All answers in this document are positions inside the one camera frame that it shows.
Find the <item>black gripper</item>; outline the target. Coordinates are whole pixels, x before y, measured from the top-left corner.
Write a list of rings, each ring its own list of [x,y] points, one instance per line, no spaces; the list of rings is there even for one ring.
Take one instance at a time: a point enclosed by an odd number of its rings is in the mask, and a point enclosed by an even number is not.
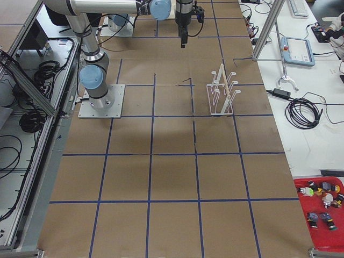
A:
[[[192,0],[176,0],[175,22],[179,26],[181,48],[188,43],[187,26],[191,23],[191,17],[196,16],[199,23],[204,22],[204,9]]]

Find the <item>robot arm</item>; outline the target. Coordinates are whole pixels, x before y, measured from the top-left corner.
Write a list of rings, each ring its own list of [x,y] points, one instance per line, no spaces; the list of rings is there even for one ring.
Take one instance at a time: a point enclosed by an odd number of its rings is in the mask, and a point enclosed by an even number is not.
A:
[[[171,1],[45,1],[44,4],[49,9],[66,16],[71,29],[80,41],[86,65],[81,69],[79,78],[94,110],[109,109],[114,105],[116,97],[106,83],[108,55],[97,42],[87,14],[151,15],[156,20],[165,20],[173,9]]]
[[[109,15],[107,24],[111,32],[117,33],[121,37],[131,37],[133,34],[134,17],[128,14]]]

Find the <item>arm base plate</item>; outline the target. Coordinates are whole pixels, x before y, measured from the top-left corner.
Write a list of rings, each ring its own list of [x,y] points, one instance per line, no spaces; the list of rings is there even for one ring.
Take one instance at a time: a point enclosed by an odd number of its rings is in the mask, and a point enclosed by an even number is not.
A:
[[[81,103],[78,117],[80,119],[120,119],[124,95],[124,84],[108,85],[107,95],[100,99],[89,97],[88,92],[85,90],[83,98],[88,98],[88,100]]]
[[[108,16],[105,16],[102,25],[100,26],[100,30],[98,30],[98,36],[100,37],[124,37],[124,38],[131,38],[133,37],[133,22],[134,17],[129,17],[129,21],[125,21],[125,25],[117,25],[112,19]]]

